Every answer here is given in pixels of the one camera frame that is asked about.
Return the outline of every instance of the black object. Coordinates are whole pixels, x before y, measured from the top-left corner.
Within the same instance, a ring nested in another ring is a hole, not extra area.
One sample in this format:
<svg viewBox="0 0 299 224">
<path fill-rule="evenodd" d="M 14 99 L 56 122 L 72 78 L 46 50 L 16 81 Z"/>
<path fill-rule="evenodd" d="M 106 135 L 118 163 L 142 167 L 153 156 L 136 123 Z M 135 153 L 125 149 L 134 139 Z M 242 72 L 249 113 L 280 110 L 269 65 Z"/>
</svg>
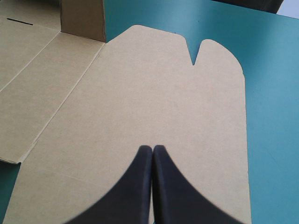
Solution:
<svg viewBox="0 0 299 224">
<path fill-rule="evenodd" d="M 257 9 L 269 13 L 277 13 L 284 0 L 215 0 L 231 5 Z"/>
<path fill-rule="evenodd" d="M 68 224 L 148 224 L 152 149 L 141 146 L 116 185 Z"/>
<path fill-rule="evenodd" d="M 184 178 L 164 146 L 154 149 L 152 178 L 156 224 L 241 224 Z"/>
</svg>

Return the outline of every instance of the teal surface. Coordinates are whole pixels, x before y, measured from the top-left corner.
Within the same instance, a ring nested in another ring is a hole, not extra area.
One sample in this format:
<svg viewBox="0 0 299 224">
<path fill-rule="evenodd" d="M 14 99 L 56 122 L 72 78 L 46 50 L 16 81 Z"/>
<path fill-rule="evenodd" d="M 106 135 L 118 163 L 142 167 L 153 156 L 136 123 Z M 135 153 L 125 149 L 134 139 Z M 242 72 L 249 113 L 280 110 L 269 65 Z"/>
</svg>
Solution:
<svg viewBox="0 0 299 224">
<path fill-rule="evenodd" d="M 0 223 L 3 222 L 19 170 L 20 164 L 14 165 L 0 161 Z"/>
<path fill-rule="evenodd" d="M 299 20 L 210 0 L 105 0 L 107 40 L 139 24 L 225 46 L 246 79 L 253 224 L 299 223 Z"/>
</svg>

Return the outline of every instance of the brown cardboard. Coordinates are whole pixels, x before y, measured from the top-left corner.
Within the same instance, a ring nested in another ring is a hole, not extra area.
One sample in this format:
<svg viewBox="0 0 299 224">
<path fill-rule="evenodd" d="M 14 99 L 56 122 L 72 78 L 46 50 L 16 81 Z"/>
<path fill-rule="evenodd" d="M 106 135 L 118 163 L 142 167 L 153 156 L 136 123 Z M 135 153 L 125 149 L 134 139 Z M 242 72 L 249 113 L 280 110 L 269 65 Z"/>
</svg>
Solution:
<svg viewBox="0 0 299 224">
<path fill-rule="evenodd" d="M 103 0 L 61 0 L 61 31 L 105 42 Z"/>
<path fill-rule="evenodd" d="M 57 0 L 1 0 L 0 15 L 60 31 Z"/>
<path fill-rule="evenodd" d="M 0 16 L 0 92 L 58 32 L 46 27 L 9 21 Z"/>
<path fill-rule="evenodd" d="M 26 158 L 102 46 L 59 33 L 0 92 L 1 160 L 19 163 Z"/>
<path fill-rule="evenodd" d="M 198 191 L 250 224 L 244 88 L 220 44 L 203 41 L 192 66 L 182 36 L 131 27 L 39 136 L 4 223 L 63 223 L 111 189 L 140 145 L 163 144 Z"/>
</svg>

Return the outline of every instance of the cardboard flap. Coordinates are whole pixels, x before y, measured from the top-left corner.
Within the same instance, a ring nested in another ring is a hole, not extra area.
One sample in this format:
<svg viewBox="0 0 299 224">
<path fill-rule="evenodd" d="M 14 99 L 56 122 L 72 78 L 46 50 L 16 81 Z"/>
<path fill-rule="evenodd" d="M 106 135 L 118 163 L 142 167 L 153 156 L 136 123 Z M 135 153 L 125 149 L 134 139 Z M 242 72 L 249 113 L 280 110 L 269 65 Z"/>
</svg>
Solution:
<svg viewBox="0 0 299 224">
<path fill-rule="evenodd" d="M 61 0 L 61 31 L 105 42 L 103 0 Z"/>
<path fill-rule="evenodd" d="M 22 165 L 5 223 L 69 220 L 115 185 L 140 145 L 157 144 L 208 200 L 251 223 L 239 63 L 207 40 L 192 66 L 182 36 L 142 26 L 105 45 L 45 128 Z"/>
</svg>

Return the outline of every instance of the cardboard panel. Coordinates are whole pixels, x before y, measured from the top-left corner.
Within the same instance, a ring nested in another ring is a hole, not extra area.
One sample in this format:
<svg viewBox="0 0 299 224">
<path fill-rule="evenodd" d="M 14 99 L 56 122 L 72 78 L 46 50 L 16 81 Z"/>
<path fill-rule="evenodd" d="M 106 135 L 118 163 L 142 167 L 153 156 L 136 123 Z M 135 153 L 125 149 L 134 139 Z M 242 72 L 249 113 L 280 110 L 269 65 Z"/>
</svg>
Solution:
<svg viewBox="0 0 299 224">
<path fill-rule="evenodd" d="M 211 0 L 108 0 L 105 14 L 107 41 L 140 24 L 184 36 L 193 63 L 204 39 L 236 56 L 246 77 L 252 220 L 298 222 L 299 20 Z"/>
<path fill-rule="evenodd" d="M 0 93 L 0 159 L 18 163 L 85 73 L 103 43 L 58 36 Z"/>
<path fill-rule="evenodd" d="M 0 15 L 60 31 L 57 0 L 1 0 Z"/>
<path fill-rule="evenodd" d="M 0 16 L 0 92 L 57 33 L 53 29 L 9 21 Z"/>
<path fill-rule="evenodd" d="M 114 186 L 140 145 L 156 144 L 167 146 L 208 200 L 251 223 L 238 61 L 207 40 L 192 66 L 182 36 L 141 26 L 105 45 L 45 128 L 22 165 L 5 223 L 61 223 L 77 215 Z M 47 190 L 48 178 L 28 171 L 32 166 L 63 181 Z M 98 188 L 72 198 L 68 192 L 81 190 L 66 177 Z"/>
<path fill-rule="evenodd" d="M 61 31 L 106 41 L 103 0 L 61 0 Z"/>
</svg>

